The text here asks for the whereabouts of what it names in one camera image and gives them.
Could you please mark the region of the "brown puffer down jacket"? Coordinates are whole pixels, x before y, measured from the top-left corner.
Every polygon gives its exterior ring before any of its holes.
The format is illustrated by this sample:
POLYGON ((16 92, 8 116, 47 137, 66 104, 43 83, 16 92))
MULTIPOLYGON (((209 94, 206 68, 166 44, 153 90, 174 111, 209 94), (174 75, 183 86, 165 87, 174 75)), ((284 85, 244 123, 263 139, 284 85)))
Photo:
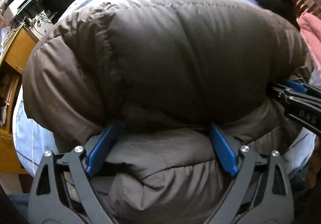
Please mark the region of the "brown puffer down jacket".
POLYGON ((231 183, 212 126, 256 151, 301 127, 268 96, 308 83, 313 61, 281 16, 239 0, 94 0, 58 22, 23 72, 28 118, 68 152, 121 129, 93 182, 121 223, 200 223, 231 183))

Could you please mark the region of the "wooden bedside desk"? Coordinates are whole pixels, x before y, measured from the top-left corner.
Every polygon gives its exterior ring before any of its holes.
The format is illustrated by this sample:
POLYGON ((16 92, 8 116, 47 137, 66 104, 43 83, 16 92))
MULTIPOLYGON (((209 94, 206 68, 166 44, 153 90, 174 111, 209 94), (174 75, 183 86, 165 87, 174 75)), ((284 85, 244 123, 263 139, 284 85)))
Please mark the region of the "wooden bedside desk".
POLYGON ((24 175, 27 171, 17 158, 13 141, 13 112, 22 74, 35 47, 25 23, 20 23, 5 37, 1 51, 1 172, 24 175))

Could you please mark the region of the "white floral storage box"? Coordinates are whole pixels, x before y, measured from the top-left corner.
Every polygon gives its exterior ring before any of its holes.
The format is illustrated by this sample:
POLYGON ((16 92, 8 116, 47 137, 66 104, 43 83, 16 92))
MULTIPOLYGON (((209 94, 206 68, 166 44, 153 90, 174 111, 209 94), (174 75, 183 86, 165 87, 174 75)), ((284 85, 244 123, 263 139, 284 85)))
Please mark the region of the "white floral storage box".
POLYGON ((33 33, 38 40, 41 40, 43 36, 47 35, 54 24, 50 17, 42 11, 36 14, 34 18, 28 19, 28 25, 30 26, 29 30, 31 33, 33 33))

